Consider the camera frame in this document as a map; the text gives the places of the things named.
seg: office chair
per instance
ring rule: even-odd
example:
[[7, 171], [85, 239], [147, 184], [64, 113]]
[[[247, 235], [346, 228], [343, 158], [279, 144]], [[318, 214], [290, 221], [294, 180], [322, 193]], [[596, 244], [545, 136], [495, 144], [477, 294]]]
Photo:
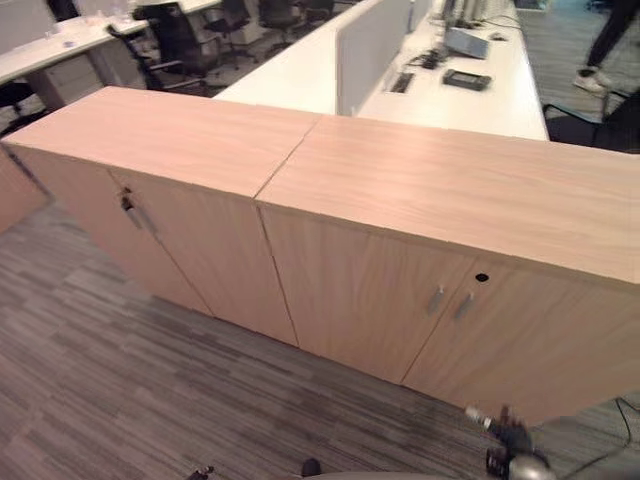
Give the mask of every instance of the office chair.
[[[138, 71], [144, 78], [147, 90], [156, 90], [159, 92], [179, 92], [188, 94], [193, 93], [193, 87], [200, 87], [201, 95], [209, 97], [211, 96], [211, 91], [217, 88], [213, 85], [209, 85], [206, 79], [201, 77], [187, 79], [187, 72], [184, 69], [184, 63], [182, 62], [182, 60], [154, 63], [151, 57], [142, 55], [140, 54], [140, 52], [138, 52], [128, 35], [119, 32], [113, 25], [108, 25], [106, 27], [106, 31], [109, 33], [109, 35], [117, 38], [125, 45], [129, 53], [131, 54], [131, 57], [138, 65]], [[167, 72], [169, 69], [175, 71], [177, 68], [182, 69], [182, 71], [180, 72], [182, 74], [182, 81], [180, 82], [165, 83], [158, 76], [159, 72]]]
[[[611, 95], [623, 101], [608, 112]], [[550, 110], [564, 115], [547, 118]], [[619, 152], [640, 152], [640, 89], [628, 93], [611, 91], [602, 102], [601, 119], [590, 118], [565, 106], [548, 103], [542, 107], [549, 138], [554, 142], [583, 145]]]
[[35, 95], [35, 92], [28, 83], [9, 82], [0, 86], [0, 108], [12, 107], [17, 115], [17, 118], [9, 122], [9, 125], [0, 132], [0, 137], [13, 133], [44, 117], [48, 113], [47, 109], [43, 108], [29, 115], [22, 115], [20, 102], [28, 99], [32, 95]]
[[151, 31], [158, 41], [161, 63], [179, 60], [179, 65], [167, 67], [170, 72], [205, 77], [207, 73], [220, 66], [220, 45], [218, 54], [205, 54], [202, 47], [211, 42], [219, 42], [217, 37], [200, 42], [196, 37], [189, 19], [177, 2], [142, 5], [133, 12], [135, 20], [149, 22]]
[[223, 38], [228, 40], [227, 45], [230, 50], [228, 54], [233, 57], [236, 70], [240, 68], [238, 66], [238, 57], [253, 58], [253, 63], [258, 63], [258, 57], [250, 54], [246, 49], [236, 48], [231, 38], [233, 32], [242, 30], [251, 21], [251, 15], [249, 14], [249, 10], [247, 10], [244, 0], [222, 0], [222, 12], [222, 18], [207, 23], [204, 28], [215, 33], [220, 33]]
[[328, 22], [333, 17], [335, 4], [335, 0], [304, 0], [305, 22]]
[[279, 30], [282, 36], [282, 41], [273, 44], [265, 53], [265, 57], [269, 58], [293, 44], [287, 40], [287, 34], [300, 22], [300, 17], [293, 14], [292, 0], [259, 0], [258, 11], [260, 26]]

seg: office desk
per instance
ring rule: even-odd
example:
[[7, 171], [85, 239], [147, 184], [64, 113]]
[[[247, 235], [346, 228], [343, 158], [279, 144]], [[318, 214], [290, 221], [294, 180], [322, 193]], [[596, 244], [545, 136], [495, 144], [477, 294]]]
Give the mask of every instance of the office desk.
[[[511, 6], [505, 15], [517, 14]], [[498, 19], [496, 23], [517, 24]], [[405, 39], [402, 51], [393, 65], [363, 104], [359, 117], [401, 122], [428, 127], [468, 130], [534, 140], [548, 140], [540, 100], [527, 57], [521, 31], [515, 28], [472, 30], [475, 36], [487, 38], [500, 32], [508, 41], [490, 41], [486, 60], [451, 57], [437, 70], [404, 67], [412, 58], [426, 53], [441, 39], [442, 27], [424, 19], [416, 31]], [[404, 68], [413, 72], [408, 93], [390, 93], [397, 73]], [[465, 90], [442, 84], [442, 75], [449, 69], [479, 75], [489, 75], [492, 82], [483, 92]]]
[[[195, 13], [219, 5], [221, 0], [183, 0], [182, 10]], [[105, 85], [144, 88], [135, 62], [119, 42], [105, 31], [112, 23], [123, 33], [146, 27], [147, 22], [122, 22], [105, 18], [87, 25], [84, 18], [64, 22], [65, 27], [50, 38], [42, 38], [0, 55], [0, 84], [26, 77], [45, 105], [55, 110]], [[48, 67], [74, 59], [66, 71], [47, 74]], [[63, 84], [69, 91], [63, 91]]]

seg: metal handle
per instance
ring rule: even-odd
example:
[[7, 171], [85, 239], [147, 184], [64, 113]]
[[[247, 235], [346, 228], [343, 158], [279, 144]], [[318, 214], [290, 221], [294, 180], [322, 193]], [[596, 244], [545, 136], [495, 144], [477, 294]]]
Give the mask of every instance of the metal handle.
[[429, 303], [427, 304], [427, 315], [433, 315], [435, 311], [438, 310], [438, 307], [440, 306], [440, 302], [442, 301], [443, 297], [444, 297], [444, 287], [442, 285], [438, 285], [438, 288], [436, 289], [435, 293], [433, 294], [433, 296], [429, 300]]
[[120, 199], [120, 208], [127, 214], [131, 223], [133, 223], [137, 229], [148, 230], [151, 234], [155, 235], [158, 233], [158, 229], [156, 228], [155, 223], [151, 220], [151, 217], [147, 214], [147, 212], [141, 208], [136, 207], [131, 201], [131, 189], [125, 188], [122, 190], [122, 198]]
[[455, 314], [454, 318], [456, 320], [460, 320], [462, 317], [464, 317], [467, 314], [467, 312], [469, 311], [469, 308], [471, 308], [471, 305], [473, 304], [473, 299], [474, 299], [474, 294], [472, 292], [469, 292], [469, 294], [464, 299], [462, 304], [460, 304], [460, 307], [458, 308], [458, 311]]
[[131, 199], [129, 199], [129, 197], [126, 194], [123, 195], [122, 198], [120, 199], [120, 208], [122, 208], [122, 211], [127, 214], [127, 217], [129, 217], [129, 220], [131, 220], [131, 223], [133, 223], [138, 230], [141, 230], [142, 224], [140, 223], [140, 220], [138, 220], [138, 217], [136, 216], [136, 209], [133, 206], [133, 203], [131, 203]]

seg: wooden cabinet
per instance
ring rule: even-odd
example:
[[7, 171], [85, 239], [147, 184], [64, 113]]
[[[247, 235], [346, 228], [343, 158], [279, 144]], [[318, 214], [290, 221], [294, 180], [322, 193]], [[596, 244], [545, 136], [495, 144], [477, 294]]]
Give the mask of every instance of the wooden cabinet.
[[47, 203], [47, 197], [0, 149], [0, 232]]
[[217, 317], [297, 344], [258, 211], [249, 199], [114, 171]]
[[263, 209], [300, 348], [399, 383], [472, 258]]
[[91, 238], [149, 292], [210, 314], [135, 206], [121, 208], [122, 188], [106, 168], [53, 153], [13, 147], [19, 158], [60, 199]]
[[480, 260], [403, 384], [535, 424], [637, 388], [638, 352], [637, 291]]

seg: white shoe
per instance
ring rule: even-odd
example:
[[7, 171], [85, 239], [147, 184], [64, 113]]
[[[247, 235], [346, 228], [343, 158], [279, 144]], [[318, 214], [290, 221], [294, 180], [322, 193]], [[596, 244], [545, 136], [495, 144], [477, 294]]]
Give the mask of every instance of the white shoe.
[[573, 84], [576, 87], [586, 90], [591, 95], [595, 95], [596, 97], [604, 97], [607, 93], [607, 89], [600, 83], [598, 83], [598, 80], [596, 80], [595, 74], [589, 75], [588, 77], [583, 77], [582, 75], [578, 74], [573, 80]]
[[593, 74], [593, 76], [596, 77], [596, 82], [598, 82], [604, 88], [611, 89], [611, 87], [613, 86], [613, 82], [611, 81], [611, 79], [604, 73], [602, 73], [602, 70], [598, 70]]

